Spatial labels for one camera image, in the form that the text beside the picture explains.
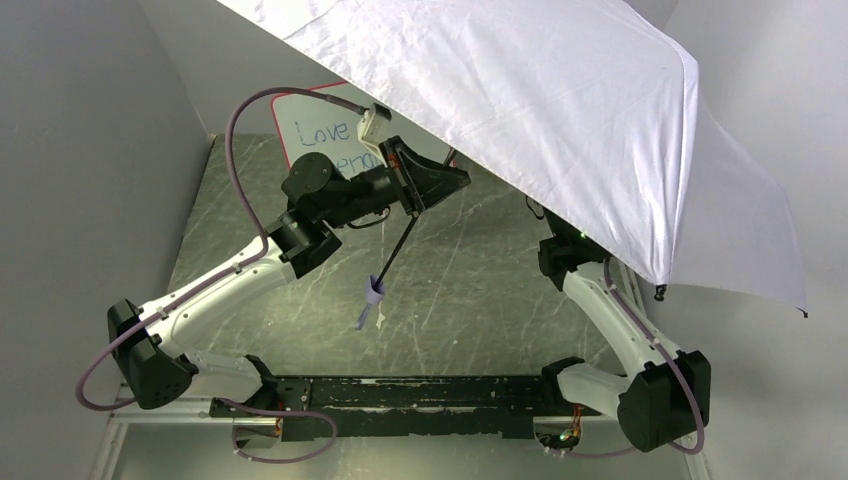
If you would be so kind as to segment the white and black folding umbrella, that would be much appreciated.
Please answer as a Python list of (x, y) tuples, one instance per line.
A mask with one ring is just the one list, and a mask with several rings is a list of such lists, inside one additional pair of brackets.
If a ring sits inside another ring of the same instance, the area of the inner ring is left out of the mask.
[(782, 186), (623, 1), (231, 1), (654, 285), (808, 308)]

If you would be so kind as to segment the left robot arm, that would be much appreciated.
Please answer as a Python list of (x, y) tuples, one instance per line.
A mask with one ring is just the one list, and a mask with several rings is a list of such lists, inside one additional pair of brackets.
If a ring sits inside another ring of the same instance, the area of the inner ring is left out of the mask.
[(417, 154), (398, 136), (378, 152), (385, 165), (350, 179), (328, 156), (302, 155), (281, 185), (287, 210), (244, 249), (169, 296), (142, 306), (121, 300), (108, 310), (110, 338), (125, 339), (112, 356), (140, 408), (194, 397), (253, 405), (270, 400), (276, 386), (267, 366), (254, 355), (197, 350), (203, 330), (318, 268), (342, 245), (336, 229), (393, 204), (416, 219), (471, 182), (466, 171)]

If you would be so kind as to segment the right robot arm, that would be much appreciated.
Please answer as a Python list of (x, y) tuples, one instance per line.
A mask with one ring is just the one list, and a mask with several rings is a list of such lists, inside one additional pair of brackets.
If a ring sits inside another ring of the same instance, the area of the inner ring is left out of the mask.
[(614, 282), (611, 253), (541, 204), (525, 203), (551, 231), (539, 243), (540, 272), (584, 311), (624, 369), (613, 374), (577, 357), (544, 367), (553, 398), (570, 404), (572, 417), (560, 433), (536, 433), (537, 442), (548, 452), (576, 455), (583, 413), (591, 409), (618, 423), (629, 452), (670, 446), (701, 453), (712, 379), (706, 356), (683, 351), (652, 324)]

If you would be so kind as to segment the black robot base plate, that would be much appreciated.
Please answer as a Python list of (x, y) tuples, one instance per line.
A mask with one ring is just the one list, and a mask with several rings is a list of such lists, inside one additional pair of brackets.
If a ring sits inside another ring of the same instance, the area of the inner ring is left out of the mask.
[(576, 408), (541, 375), (280, 376), (253, 408), (322, 413), (284, 420), (285, 442), (341, 437), (498, 435), (531, 439), (543, 425), (567, 425)]

